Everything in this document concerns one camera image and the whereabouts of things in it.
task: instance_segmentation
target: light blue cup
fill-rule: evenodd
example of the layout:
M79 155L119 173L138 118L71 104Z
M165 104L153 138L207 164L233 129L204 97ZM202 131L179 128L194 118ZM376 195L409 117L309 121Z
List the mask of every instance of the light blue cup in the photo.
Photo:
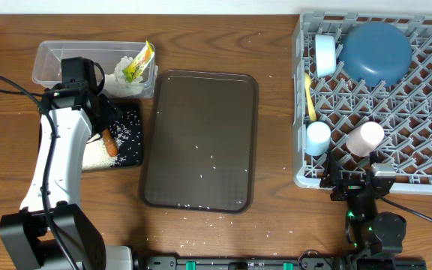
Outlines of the light blue cup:
M331 130L321 121L315 121L306 127L306 154L320 156L328 151Z

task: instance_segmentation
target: brown rectangular tray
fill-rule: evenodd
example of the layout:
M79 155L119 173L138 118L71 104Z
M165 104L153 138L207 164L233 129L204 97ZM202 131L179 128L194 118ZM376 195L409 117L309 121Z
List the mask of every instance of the brown rectangular tray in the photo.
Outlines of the brown rectangular tray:
M239 213L254 183L258 85L248 75L169 70L158 82L139 186L150 206Z

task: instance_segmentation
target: snack package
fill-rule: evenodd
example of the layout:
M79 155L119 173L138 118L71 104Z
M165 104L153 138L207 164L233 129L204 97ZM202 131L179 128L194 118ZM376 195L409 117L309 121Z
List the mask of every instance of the snack package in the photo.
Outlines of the snack package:
M134 79L141 76L153 57L155 57L155 51L149 42L146 41L146 45L142 48L141 52L138 53L131 64L123 70L126 80L131 83Z

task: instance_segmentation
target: cup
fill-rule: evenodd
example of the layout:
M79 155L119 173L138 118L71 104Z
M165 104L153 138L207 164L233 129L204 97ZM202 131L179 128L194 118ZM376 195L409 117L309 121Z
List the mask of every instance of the cup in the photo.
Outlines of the cup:
M331 130L321 121L315 121L306 128L306 154L320 156L329 148Z
M381 143L384 130L380 124L369 121L352 130L348 136L348 150L359 157L366 157Z
M324 77L336 71L336 42L330 35L317 34L314 38L316 50L316 73Z

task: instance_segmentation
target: yellow utensil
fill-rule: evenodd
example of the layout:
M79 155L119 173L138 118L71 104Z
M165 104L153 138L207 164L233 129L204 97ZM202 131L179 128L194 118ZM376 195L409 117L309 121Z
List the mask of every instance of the yellow utensil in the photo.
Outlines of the yellow utensil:
M316 121L316 111L314 110L313 100L311 100L311 93L309 87L311 86L311 78L308 73L304 73L304 89L306 89L306 102L307 111L309 112L309 119L312 122Z

